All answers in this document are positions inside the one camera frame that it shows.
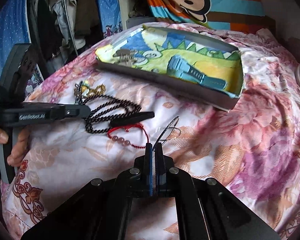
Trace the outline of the thin wire hoop hair clip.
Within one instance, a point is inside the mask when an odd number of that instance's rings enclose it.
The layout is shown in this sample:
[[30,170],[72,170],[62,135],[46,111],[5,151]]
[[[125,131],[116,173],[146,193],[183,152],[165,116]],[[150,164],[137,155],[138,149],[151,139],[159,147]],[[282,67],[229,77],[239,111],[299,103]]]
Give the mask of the thin wire hoop hair clip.
[[168,143],[171,140],[177,139],[181,136],[181,129],[177,127],[180,117],[176,116],[173,118],[165,127],[158,127],[154,130],[154,133],[151,135],[151,142],[153,142],[153,152],[158,143],[164,144]]

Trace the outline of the blue wrist watch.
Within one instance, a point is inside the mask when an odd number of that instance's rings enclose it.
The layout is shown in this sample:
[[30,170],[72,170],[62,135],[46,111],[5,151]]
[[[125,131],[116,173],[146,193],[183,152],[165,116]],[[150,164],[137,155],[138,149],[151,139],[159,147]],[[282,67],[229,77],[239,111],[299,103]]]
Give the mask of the blue wrist watch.
[[210,87],[216,90],[224,90],[227,85],[223,79],[210,77],[200,72],[180,55],[174,55],[170,58],[166,72],[167,75],[171,77],[197,83],[203,87]]

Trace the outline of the grey hair claw clip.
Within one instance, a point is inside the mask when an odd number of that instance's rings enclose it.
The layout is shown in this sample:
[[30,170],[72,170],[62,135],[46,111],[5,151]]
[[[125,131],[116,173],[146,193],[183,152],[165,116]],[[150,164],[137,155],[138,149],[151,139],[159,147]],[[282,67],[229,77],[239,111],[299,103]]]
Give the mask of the grey hair claw clip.
[[118,57],[117,64],[131,67],[136,63],[135,54],[137,52],[137,50],[119,49],[113,54],[113,57]]

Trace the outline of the blue dotted wardrobe curtain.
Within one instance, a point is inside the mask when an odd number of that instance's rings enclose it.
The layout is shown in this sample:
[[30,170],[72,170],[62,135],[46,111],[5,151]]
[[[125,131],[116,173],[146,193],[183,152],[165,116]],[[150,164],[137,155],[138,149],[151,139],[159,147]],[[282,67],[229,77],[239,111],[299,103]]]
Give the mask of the blue dotted wardrobe curtain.
[[18,43],[31,43],[27,0],[7,0],[0,10],[0,77],[11,49]]

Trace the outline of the hanging clothes in wardrobe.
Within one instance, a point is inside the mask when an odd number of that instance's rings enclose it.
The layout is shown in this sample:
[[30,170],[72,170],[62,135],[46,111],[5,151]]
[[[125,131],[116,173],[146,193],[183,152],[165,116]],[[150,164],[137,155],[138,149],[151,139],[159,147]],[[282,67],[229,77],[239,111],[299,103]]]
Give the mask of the hanging clothes in wardrobe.
[[102,40],[96,0],[27,0],[32,42],[53,73]]

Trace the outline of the grey tray with dinosaur towel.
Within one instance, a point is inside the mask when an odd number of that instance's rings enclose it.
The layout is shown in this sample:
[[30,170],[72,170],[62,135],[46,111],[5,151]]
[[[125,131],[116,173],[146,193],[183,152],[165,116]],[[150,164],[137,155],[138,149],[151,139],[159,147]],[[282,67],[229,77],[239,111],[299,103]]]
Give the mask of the grey tray with dinosaur towel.
[[237,47],[180,29],[130,28],[98,47],[95,55],[107,71],[157,83],[227,112],[244,87]]

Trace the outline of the pink floral bed quilt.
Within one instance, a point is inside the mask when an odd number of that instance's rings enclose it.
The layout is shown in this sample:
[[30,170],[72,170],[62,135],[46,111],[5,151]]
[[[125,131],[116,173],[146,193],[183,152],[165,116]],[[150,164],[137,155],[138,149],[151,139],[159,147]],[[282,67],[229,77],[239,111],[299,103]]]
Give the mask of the pink floral bed quilt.
[[[291,239],[300,228],[300,64],[265,29],[243,34],[197,24],[172,28],[239,49],[245,90],[233,110],[219,111],[145,81],[99,72],[95,48],[55,72],[29,100],[73,103],[75,84],[103,84],[107,94],[155,113],[144,123],[151,141],[178,116],[178,130],[163,146],[176,166],[198,179],[216,178],[282,239]],[[115,178],[140,155],[143,150],[88,134],[81,120],[32,128],[16,180],[1,185],[8,233],[20,239],[88,181]]]

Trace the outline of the striped monkey blanket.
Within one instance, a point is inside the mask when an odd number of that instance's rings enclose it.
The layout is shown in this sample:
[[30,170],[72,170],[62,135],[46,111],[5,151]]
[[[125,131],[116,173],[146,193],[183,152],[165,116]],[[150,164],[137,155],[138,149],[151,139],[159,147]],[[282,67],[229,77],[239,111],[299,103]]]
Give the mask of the striped monkey blanket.
[[157,21],[255,33],[268,25],[261,0],[147,0]]

